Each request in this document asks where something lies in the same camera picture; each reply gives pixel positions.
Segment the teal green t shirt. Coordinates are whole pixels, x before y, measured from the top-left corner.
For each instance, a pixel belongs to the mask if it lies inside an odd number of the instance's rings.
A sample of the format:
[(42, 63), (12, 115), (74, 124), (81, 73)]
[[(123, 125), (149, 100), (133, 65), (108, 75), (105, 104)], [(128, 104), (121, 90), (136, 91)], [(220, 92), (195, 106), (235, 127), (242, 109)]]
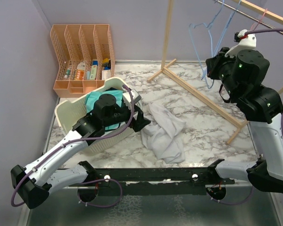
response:
[(120, 113), (122, 107), (123, 92), (120, 90), (93, 91), (86, 95), (85, 106), (86, 123), (95, 128), (103, 128), (102, 120), (109, 120), (115, 113)]

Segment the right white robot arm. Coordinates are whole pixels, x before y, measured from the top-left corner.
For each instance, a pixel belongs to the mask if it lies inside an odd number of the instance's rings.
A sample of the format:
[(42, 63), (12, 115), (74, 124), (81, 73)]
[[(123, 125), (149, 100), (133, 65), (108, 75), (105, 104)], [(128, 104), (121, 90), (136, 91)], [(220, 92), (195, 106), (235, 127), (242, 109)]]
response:
[(224, 178), (245, 180), (262, 192), (283, 193), (283, 104), (277, 91), (262, 85), (270, 62), (256, 50), (246, 48), (230, 56), (223, 47), (206, 60), (208, 77), (220, 80), (229, 99), (244, 113), (254, 143), (263, 154), (253, 162), (220, 161), (207, 172), (208, 181), (218, 184)]

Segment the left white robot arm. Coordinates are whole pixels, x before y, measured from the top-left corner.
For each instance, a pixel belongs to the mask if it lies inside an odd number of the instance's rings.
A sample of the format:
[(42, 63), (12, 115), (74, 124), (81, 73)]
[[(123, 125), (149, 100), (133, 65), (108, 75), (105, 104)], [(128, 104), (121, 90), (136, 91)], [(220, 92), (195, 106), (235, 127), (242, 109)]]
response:
[(18, 194), (28, 208), (34, 209), (50, 194), (66, 186), (110, 181), (108, 176), (100, 177), (87, 161), (65, 171), (59, 171), (59, 167), (81, 150), (116, 137), (127, 128), (141, 131), (150, 121), (143, 116), (140, 99), (135, 90), (124, 92), (122, 104), (118, 105), (113, 95), (102, 94), (94, 108), (80, 118), (55, 147), (25, 167), (16, 165), (11, 170), (14, 188), (11, 205), (17, 206), (14, 199)]

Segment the pink wire hanger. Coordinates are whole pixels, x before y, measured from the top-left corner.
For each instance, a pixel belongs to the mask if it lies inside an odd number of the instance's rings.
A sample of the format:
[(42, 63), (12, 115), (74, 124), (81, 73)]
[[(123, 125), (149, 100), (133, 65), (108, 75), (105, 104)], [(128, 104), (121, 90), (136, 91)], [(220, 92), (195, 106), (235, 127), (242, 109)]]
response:
[(266, 14), (267, 11), (268, 11), (268, 9), (266, 8), (265, 11), (264, 11), (264, 13), (262, 14), (261, 18), (259, 19), (259, 21), (252, 24), (252, 26), (251, 26), (251, 28), (250, 28), (251, 31), (256, 30), (256, 28), (258, 27), (258, 25), (261, 24), (262, 19), (264, 18), (264, 16), (265, 16), (265, 14)]

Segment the light blue wire hanger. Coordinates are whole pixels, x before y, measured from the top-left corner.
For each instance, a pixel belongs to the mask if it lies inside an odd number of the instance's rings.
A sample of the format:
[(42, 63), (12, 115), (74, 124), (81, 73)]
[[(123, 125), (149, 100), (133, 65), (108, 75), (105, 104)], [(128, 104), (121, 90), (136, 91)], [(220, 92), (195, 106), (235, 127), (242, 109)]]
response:
[(198, 63), (203, 66), (203, 62), (213, 56), (214, 35), (213, 27), (220, 17), (224, 7), (223, 0), (201, 0), (200, 3), (209, 3), (209, 6), (197, 8), (200, 16), (193, 19), (189, 24), (188, 31), (191, 39), (192, 49)]

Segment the navy blue t shirt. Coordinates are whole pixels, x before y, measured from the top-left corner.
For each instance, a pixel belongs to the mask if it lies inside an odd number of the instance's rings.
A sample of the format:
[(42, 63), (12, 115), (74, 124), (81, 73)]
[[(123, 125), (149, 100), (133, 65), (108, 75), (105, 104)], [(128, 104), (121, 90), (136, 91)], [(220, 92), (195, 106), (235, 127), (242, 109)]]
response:
[(121, 95), (123, 93), (123, 91), (116, 89), (116, 88), (109, 88), (109, 89), (105, 90), (105, 93), (111, 94), (111, 95)]

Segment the white t shirt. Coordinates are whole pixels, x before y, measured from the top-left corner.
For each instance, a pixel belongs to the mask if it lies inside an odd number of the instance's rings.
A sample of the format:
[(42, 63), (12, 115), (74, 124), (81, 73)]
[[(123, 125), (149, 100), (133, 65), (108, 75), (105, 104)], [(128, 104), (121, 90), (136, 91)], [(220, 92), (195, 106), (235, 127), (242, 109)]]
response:
[(141, 130), (142, 144), (166, 164), (185, 161), (183, 142), (179, 134), (186, 123), (162, 105), (149, 103), (148, 106), (151, 123)]

